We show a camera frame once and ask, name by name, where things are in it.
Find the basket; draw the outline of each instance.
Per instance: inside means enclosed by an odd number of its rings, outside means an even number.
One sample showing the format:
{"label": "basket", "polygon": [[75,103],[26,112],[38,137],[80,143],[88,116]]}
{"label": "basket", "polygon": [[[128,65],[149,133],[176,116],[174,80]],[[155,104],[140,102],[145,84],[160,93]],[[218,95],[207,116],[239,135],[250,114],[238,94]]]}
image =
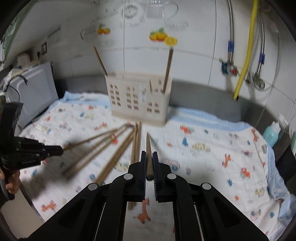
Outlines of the basket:
{"label": "basket", "polygon": [[165,93],[164,76],[115,72],[105,76],[112,115],[152,125],[165,125],[172,79]]}

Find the yellow pipe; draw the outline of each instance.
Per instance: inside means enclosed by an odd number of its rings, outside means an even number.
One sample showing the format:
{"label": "yellow pipe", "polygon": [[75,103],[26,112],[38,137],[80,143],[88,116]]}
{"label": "yellow pipe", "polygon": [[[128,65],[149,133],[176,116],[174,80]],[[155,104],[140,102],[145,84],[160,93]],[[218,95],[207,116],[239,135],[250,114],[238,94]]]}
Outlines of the yellow pipe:
{"label": "yellow pipe", "polygon": [[253,49],[254,29],[255,29],[255,23],[256,23],[256,18],[257,18],[257,11],[258,11],[258,0],[253,0],[253,8],[252,8],[252,15],[251,15],[251,22],[250,22],[249,42],[248,42],[246,60],[245,60],[241,75],[239,77],[239,80],[237,82],[237,86],[235,88],[234,94],[233,94],[234,100],[237,100],[237,98],[239,96],[239,91],[242,87],[244,77],[247,73],[247,70],[248,70],[248,67],[250,64],[250,59],[251,59],[252,49]]}

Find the tiled wall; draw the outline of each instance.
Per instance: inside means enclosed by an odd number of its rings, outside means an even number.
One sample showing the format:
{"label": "tiled wall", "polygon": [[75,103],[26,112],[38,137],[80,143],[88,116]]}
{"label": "tiled wall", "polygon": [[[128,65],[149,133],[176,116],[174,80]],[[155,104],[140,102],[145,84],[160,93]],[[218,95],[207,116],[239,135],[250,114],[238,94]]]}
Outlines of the tiled wall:
{"label": "tiled wall", "polygon": [[[252,0],[232,0],[234,8],[234,63],[241,71],[247,50]],[[52,61],[54,78],[102,74],[93,44],[107,71],[133,71],[164,74],[168,46],[152,41],[149,34],[164,28],[178,39],[173,55],[171,76],[209,87],[233,92],[239,77],[223,76],[219,58],[227,58],[229,13],[227,0],[172,0],[165,8],[167,19],[154,15],[146,0],[116,0],[101,4],[61,23],[62,40],[48,46],[42,61]],[[281,69],[272,89],[259,92],[243,83],[240,96],[266,107],[273,115],[282,113],[292,119],[296,114],[295,62],[296,42],[282,20],[273,11],[263,13],[266,27],[266,61],[261,77],[268,87],[276,70],[278,37],[281,35]],[[85,30],[110,29],[106,34],[84,35]],[[37,51],[46,37],[32,50]],[[253,63],[255,71],[259,49]]]}

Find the cloth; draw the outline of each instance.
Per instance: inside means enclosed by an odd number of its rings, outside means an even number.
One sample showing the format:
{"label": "cloth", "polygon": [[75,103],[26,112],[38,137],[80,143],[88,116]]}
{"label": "cloth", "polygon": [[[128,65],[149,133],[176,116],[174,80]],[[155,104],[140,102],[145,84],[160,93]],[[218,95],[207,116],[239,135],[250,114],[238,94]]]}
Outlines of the cloth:
{"label": "cloth", "polygon": [[[152,151],[157,151],[160,162],[170,165],[172,172],[190,183],[211,183],[270,240],[275,240],[293,217],[296,202],[275,167],[272,148],[257,130],[244,122],[223,121],[203,111],[184,108],[169,108],[168,116],[164,127],[143,124],[141,150],[146,149],[149,132]],[[66,147],[124,122],[111,115],[108,96],[66,92],[21,136]],[[95,180],[128,132],[70,180],[62,171],[98,140],[21,171],[24,188],[45,221]],[[130,159],[131,145],[105,183],[126,173]],[[147,182],[146,187],[142,205],[127,210],[123,239],[174,240],[172,204],[155,201],[153,182]]]}

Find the lemon slice decal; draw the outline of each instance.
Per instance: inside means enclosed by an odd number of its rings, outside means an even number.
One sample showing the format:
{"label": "lemon slice decal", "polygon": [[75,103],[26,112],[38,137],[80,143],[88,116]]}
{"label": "lemon slice decal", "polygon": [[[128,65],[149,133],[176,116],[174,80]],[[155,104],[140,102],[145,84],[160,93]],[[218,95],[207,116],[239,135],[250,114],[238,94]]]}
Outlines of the lemon slice decal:
{"label": "lemon slice decal", "polygon": [[176,38],[174,38],[174,37],[168,36],[168,37],[165,38],[165,44],[167,46],[174,47],[174,46],[177,45],[177,43],[178,43],[178,40]]}

